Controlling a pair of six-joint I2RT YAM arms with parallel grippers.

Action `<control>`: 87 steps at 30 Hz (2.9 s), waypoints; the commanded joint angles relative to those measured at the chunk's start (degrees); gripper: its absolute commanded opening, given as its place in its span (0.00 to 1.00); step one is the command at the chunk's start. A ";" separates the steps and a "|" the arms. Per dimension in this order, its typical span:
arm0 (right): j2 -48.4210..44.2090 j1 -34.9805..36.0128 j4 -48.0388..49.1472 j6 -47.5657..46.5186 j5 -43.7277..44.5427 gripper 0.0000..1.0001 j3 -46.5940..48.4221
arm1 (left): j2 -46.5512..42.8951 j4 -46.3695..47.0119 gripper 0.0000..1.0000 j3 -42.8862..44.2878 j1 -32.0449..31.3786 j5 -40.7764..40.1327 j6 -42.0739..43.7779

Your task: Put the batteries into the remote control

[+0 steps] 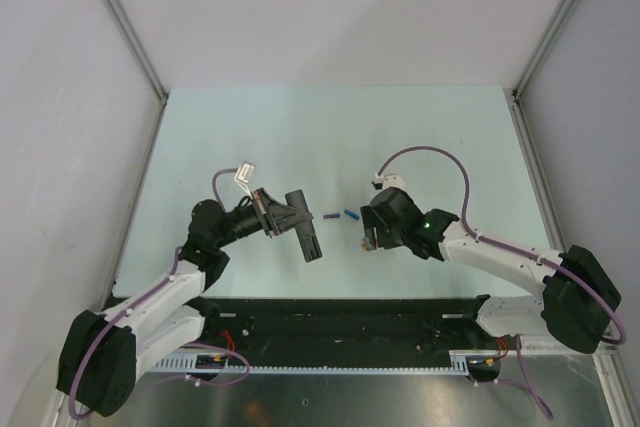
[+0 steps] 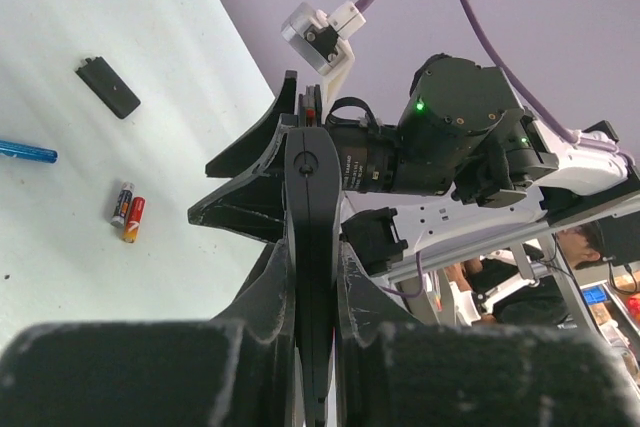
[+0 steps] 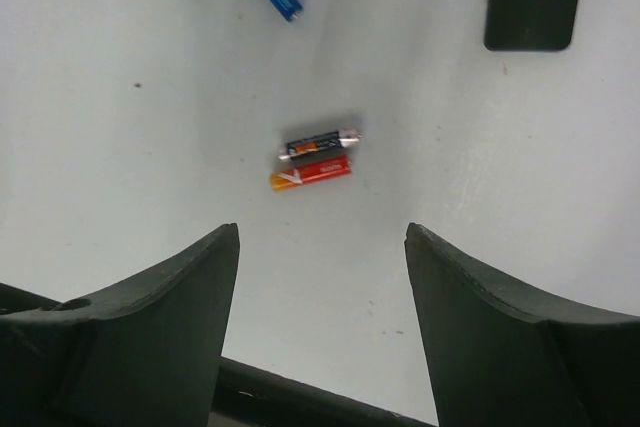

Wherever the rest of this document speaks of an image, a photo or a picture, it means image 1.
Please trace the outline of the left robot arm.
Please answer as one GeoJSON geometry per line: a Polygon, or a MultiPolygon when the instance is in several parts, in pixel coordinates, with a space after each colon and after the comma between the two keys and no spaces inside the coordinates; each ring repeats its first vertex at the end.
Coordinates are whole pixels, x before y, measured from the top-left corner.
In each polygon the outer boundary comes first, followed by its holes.
{"type": "Polygon", "coordinates": [[[306,261],[320,258],[313,215],[300,190],[279,202],[259,188],[230,211],[214,199],[198,202],[186,241],[175,248],[165,273],[115,306],[84,310],[72,321],[56,384],[68,398],[69,416],[110,416],[164,357],[189,344],[214,344],[220,321],[191,303],[222,276],[230,261],[224,247],[258,232],[276,237],[288,231],[295,231],[306,261]]]}

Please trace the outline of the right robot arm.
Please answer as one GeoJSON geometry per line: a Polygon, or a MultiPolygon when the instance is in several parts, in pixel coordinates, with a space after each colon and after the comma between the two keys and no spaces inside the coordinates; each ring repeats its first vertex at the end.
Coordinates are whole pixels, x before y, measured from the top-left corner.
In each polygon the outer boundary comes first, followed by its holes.
{"type": "Polygon", "coordinates": [[[361,215],[370,250],[405,247],[420,259],[476,268],[530,294],[529,299],[486,300],[461,323],[469,346],[484,348],[505,335],[549,335],[569,349],[592,354],[605,341],[621,295],[588,249],[526,249],[489,239],[467,229],[453,213],[421,212],[396,187],[381,190],[361,215]]]}

